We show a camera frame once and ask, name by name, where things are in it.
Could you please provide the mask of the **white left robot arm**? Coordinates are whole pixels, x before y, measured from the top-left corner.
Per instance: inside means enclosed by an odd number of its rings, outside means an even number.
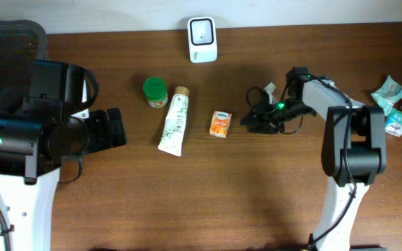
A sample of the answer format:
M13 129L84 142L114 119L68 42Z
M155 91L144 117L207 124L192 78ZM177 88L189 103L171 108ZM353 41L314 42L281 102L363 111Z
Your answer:
M126 144L120 110L91 109L98 92L90 70L39 60L27 92L0 109L0 250L49 250L63 161Z

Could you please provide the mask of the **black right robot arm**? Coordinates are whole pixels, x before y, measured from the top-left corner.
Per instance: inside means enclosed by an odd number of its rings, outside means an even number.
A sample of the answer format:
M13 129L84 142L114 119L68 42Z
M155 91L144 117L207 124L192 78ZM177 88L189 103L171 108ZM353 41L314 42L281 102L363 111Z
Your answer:
M281 97L252 86L246 92L250 112L240 121L249 132L285 134L285 123L306 115L325 120L321 165L327 191L320 221L306 250L350 250L359 206L377 175L387 166L385 115L377 105L353 100L325 76L292 68Z

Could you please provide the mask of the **white tube with tan cap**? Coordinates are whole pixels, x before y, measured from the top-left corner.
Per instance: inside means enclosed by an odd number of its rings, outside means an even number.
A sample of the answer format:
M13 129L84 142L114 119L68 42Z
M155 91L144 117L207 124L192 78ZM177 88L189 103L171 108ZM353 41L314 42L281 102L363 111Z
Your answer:
M180 157L188 116L190 91L184 86L174 90L170 108L165 117L165 125L158 149Z

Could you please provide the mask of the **green lidded jar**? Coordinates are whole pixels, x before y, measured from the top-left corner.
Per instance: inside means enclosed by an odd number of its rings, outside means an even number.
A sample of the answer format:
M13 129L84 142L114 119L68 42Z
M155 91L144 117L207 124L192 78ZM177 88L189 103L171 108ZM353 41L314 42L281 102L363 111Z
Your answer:
M153 108L162 108L168 102L168 90L159 77L151 77L143 84L143 91L148 104Z

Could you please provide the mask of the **teal tissue packet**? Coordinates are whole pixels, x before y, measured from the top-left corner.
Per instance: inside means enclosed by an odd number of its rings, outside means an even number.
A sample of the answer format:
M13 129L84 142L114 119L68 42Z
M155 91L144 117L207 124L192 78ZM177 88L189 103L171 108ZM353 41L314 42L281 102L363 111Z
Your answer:
M402 111L392 108L387 116L385 132L396 137L402 136Z

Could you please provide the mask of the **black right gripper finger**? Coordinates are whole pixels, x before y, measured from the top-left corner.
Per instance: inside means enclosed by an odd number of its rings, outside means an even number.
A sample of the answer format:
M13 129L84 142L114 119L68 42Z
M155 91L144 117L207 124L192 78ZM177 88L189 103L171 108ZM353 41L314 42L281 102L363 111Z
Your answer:
M241 119L241 126L260 126L266 121L263 118L263 112L265 111L265 106L254 105L251 110Z
M278 128L271 124L260 124L250 126L248 131L259 134L274 135L278 133Z

